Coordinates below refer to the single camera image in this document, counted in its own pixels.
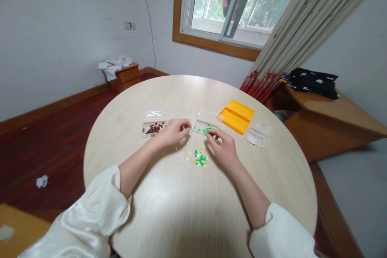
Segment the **wire on wall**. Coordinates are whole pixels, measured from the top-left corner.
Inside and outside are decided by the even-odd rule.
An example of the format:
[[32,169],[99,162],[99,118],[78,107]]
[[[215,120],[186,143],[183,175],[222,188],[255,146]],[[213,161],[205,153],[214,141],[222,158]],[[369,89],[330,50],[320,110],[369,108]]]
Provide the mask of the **wire on wall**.
[[154,55],[154,66],[153,66],[153,71],[152,71],[152,73],[154,73],[154,68],[156,67],[156,54],[155,54],[155,52],[154,52],[152,22],[151,22],[151,20],[150,20],[150,13],[149,13],[149,7],[148,7],[148,2],[147,2],[147,0],[145,0],[145,3],[146,3],[146,9],[148,10],[148,16],[149,16],[150,34],[151,34],[151,36],[152,36],[152,48],[153,48],[153,55]]

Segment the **wooden floor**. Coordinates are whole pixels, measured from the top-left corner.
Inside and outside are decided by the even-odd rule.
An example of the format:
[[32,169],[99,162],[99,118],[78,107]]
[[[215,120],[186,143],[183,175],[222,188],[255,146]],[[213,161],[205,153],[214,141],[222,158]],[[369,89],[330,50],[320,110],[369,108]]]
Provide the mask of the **wooden floor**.
[[[156,76],[145,74],[142,79],[153,77]],[[87,138],[98,115],[115,96],[113,91],[101,93],[0,136],[0,204],[34,212],[66,209],[79,199],[85,191],[83,154]],[[326,198],[331,197],[331,192],[322,173],[318,169],[312,172],[319,203],[322,196],[325,207],[332,208],[332,198]],[[38,189],[36,179],[42,175],[49,176],[48,185]],[[317,248],[330,258],[361,257],[344,253],[346,245],[335,241],[343,236],[342,232],[327,226],[333,222],[327,223],[319,205]]]

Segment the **curtain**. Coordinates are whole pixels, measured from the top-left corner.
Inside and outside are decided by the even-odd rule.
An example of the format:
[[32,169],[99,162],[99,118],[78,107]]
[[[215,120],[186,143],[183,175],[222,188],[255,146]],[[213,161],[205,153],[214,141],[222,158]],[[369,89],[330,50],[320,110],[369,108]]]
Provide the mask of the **curtain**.
[[278,79],[300,66],[360,1],[290,0],[241,90],[264,103]]

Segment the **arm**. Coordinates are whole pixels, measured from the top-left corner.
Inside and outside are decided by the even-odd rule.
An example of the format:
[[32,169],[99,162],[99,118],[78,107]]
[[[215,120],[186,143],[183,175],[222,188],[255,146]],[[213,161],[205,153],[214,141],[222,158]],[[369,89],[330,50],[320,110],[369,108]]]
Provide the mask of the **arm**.
[[[250,250],[255,257],[313,257],[314,239],[285,209],[268,198],[240,162],[235,140],[222,130],[208,130],[207,139],[220,163],[237,184],[254,231]],[[211,137],[222,139],[217,144]]]
[[[265,224],[266,212],[270,201],[255,183],[249,172],[243,166],[237,155],[235,140],[223,130],[208,130],[207,139],[214,150],[216,157],[223,164],[237,184],[247,210],[253,229],[256,230]],[[220,137],[222,144],[217,144],[210,136]]]
[[179,142],[190,130],[187,119],[172,119],[122,164],[102,171],[81,198],[60,214],[48,232],[20,258],[109,257],[108,237],[127,221],[129,196],[149,160],[158,150]]
[[191,127],[188,119],[172,119],[158,135],[149,139],[139,150],[121,163],[118,166],[121,173],[121,193],[128,198],[152,156],[164,147],[182,140],[188,135]]

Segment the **clear plastic box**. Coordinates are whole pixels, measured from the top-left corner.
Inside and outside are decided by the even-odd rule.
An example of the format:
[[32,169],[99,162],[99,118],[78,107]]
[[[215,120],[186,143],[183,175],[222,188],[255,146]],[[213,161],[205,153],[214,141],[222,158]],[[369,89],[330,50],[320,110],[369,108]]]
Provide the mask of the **clear plastic box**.
[[218,129],[224,118],[222,115],[200,110],[193,130],[198,134],[206,135],[206,130]]
[[165,114],[165,111],[145,111],[140,112],[141,119],[142,119],[142,137],[152,137],[157,134],[157,132],[154,133],[147,133],[151,126],[157,127],[160,126],[160,130],[163,129],[168,124],[168,118]]
[[142,137],[152,137],[159,132],[148,133],[153,128],[160,127],[159,131],[164,129],[169,120],[173,118],[187,118],[192,124],[192,110],[190,106],[170,106],[165,111],[143,111],[141,112],[142,119]]
[[272,130],[273,127],[269,124],[258,119],[252,119],[243,134],[243,139],[262,149],[265,145],[266,138],[270,135]]

